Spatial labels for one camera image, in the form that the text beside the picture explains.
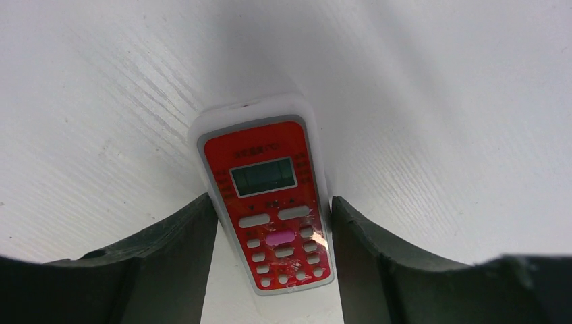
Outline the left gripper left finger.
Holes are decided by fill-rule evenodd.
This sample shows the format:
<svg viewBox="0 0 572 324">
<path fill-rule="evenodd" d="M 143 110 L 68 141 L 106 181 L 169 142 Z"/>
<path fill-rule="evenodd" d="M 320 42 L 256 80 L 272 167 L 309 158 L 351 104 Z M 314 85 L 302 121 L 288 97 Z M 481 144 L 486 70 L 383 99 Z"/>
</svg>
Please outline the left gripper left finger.
<svg viewBox="0 0 572 324">
<path fill-rule="evenodd" d="M 1 258 L 2 323 L 199 323 L 217 232 L 207 195 L 79 259 Z"/>
</svg>

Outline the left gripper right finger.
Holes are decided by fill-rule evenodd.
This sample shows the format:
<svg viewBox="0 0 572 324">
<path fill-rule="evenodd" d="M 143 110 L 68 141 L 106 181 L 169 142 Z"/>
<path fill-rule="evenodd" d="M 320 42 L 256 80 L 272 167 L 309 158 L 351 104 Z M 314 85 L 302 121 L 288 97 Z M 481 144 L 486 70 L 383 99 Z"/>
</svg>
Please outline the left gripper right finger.
<svg viewBox="0 0 572 324">
<path fill-rule="evenodd" d="M 346 323 L 570 323 L 571 257 L 505 255 L 466 265 L 332 203 Z"/>
</svg>

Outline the white red remote control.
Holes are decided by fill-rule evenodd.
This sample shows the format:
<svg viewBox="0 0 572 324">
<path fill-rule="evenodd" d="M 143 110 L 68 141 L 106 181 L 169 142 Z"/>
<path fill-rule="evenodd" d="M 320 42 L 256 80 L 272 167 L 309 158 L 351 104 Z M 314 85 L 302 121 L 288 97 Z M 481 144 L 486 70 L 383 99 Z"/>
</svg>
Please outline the white red remote control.
<svg viewBox="0 0 572 324">
<path fill-rule="evenodd" d="M 298 94 L 211 107 L 188 132 L 241 267 L 244 298 L 273 322 L 340 323 L 318 126 Z"/>
</svg>

